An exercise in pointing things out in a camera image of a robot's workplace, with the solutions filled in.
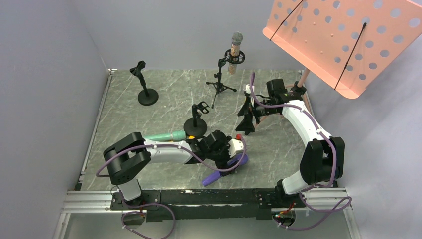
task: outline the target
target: silver microphone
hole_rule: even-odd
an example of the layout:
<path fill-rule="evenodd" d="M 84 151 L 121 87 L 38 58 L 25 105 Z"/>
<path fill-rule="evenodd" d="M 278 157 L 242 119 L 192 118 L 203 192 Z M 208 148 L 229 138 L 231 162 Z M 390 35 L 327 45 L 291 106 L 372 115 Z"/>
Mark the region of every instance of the silver microphone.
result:
<path fill-rule="evenodd" d="M 230 50 L 230 55 L 232 55 L 232 57 L 234 57 L 234 60 L 238 59 L 239 56 L 239 52 L 240 52 L 240 44 L 243 40 L 243 35 L 240 32 L 235 32 L 233 33 L 233 36 L 231 37 L 231 50 Z M 230 74 L 234 74 L 236 73 L 236 68 L 237 65 L 236 64 L 232 64 L 230 63 L 228 65 L 228 71 Z"/>

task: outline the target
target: round base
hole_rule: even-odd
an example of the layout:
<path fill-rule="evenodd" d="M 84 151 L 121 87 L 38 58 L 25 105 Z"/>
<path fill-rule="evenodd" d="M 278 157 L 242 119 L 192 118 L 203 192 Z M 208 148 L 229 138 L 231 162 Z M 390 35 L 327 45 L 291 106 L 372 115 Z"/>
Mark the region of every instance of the round base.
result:
<path fill-rule="evenodd" d="M 201 118 L 197 119 L 197 126 L 194 127 L 194 118 L 188 119 L 183 125 L 183 130 L 187 135 L 200 138 L 207 131 L 207 123 Z"/>
<path fill-rule="evenodd" d="M 158 100 L 158 93 L 154 89 L 148 88 L 149 96 L 146 96 L 145 91 L 139 92 L 138 101 L 143 106 L 150 106 L 155 104 Z"/>

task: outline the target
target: perforated sheet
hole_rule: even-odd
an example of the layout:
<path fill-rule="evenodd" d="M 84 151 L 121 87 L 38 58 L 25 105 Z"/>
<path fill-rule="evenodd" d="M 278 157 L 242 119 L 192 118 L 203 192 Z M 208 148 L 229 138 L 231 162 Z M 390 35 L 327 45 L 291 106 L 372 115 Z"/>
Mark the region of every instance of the perforated sheet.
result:
<path fill-rule="evenodd" d="M 271 38 L 300 0 L 275 0 Z M 335 87 L 364 22 L 367 23 L 337 86 L 354 99 L 422 33 L 422 6 L 408 0 L 305 0 L 272 41 Z"/>

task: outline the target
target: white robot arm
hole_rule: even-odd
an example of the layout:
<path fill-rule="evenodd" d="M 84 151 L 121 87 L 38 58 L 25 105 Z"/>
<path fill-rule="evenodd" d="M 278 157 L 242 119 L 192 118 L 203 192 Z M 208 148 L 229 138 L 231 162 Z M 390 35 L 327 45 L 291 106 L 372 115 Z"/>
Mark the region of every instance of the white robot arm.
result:
<path fill-rule="evenodd" d="M 244 150 L 242 141 L 232 139 L 219 130 L 200 140 L 187 139 L 179 142 L 152 141 L 144 139 L 141 133 L 134 132 L 107 148 L 103 155 L 108 161 L 118 153 L 139 145 L 156 145 L 157 147 L 135 150 L 134 156 L 130 156 L 128 153 L 123 154 L 107 166 L 111 183 L 119 187 L 127 201 L 141 196 L 141 187 L 135 176 L 148 163 L 199 163 L 187 151 L 179 147 L 193 152 L 201 160 L 213 160 L 218 169 L 228 169 L 227 163 Z M 169 145 L 169 147 L 159 147 L 159 145 Z"/>
<path fill-rule="evenodd" d="M 306 147 L 300 168 L 292 176 L 280 180 L 277 183 L 276 190 L 278 189 L 282 195 L 292 195 L 315 183 L 330 180 L 333 162 L 332 149 L 320 133 L 325 135 L 335 147 L 334 150 L 337 152 L 335 178 L 341 177 L 343 174 L 344 141 L 340 137 L 332 137 L 318 122 L 315 121 L 316 125 L 314 125 L 312 120 L 303 112 L 309 113 L 301 97 L 306 90 L 303 87 L 301 89 L 296 87 L 296 92 L 288 92 L 282 79 L 267 82 L 267 89 L 269 97 L 260 102 L 261 105 L 286 104 L 293 107 L 264 108 L 254 102 L 250 96 L 250 86 L 246 85 L 244 89 L 246 101 L 238 113 L 238 116 L 244 116 L 244 119 L 236 128 L 236 131 L 244 131 L 245 134 L 255 132 L 252 121 L 254 117 L 256 123 L 259 124 L 261 116 L 281 114 L 298 132 Z"/>

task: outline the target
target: floor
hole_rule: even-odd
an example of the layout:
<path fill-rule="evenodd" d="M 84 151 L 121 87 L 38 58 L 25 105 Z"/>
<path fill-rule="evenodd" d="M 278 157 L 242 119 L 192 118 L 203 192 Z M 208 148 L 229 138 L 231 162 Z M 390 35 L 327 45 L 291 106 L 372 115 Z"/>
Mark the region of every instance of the floor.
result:
<path fill-rule="evenodd" d="M 183 130 L 184 122 L 192 117 L 191 105 L 206 101 L 210 106 L 215 94 L 213 86 L 217 70 L 143 70 L 149 88 L 155 89 L 159 100 L 152 106 L 142 106 L 137 95 L 142 90 L 139 80 L 127 70 L 115 72 L 100 117 L 81 190 L 108 190 L 109 179 L 95 177 L 105 162 L 103 151 L 125 137 L 139 131 L 153 135 Z M 235 136 L 242 121 L 237 117 L 245 96 L 241 89 L 248 84 L 252 70 L 238 70 L 230 75 L 223 72 L 222 82 L 238 89 L 217 96 L 215 109 L 202 115 L 208 125 L 207 133 L 217 129 Z M 298 80 L 295 70 L 255 70 L 255 92 L 268 95 L 266 82 L 283 78 L 285 84 Z M 244 136 L 249 162 L 231 174 L 207 186 L 207 189 L 274 187 L 280 179 L 299 169 L 305 146 L 293 126 L 279 115 L 267 117 L 255 133 Z M 201 164 L 148 164 L 137 176 L 143 189 L 204 189 L 201 182 L 212 170 Z"/>

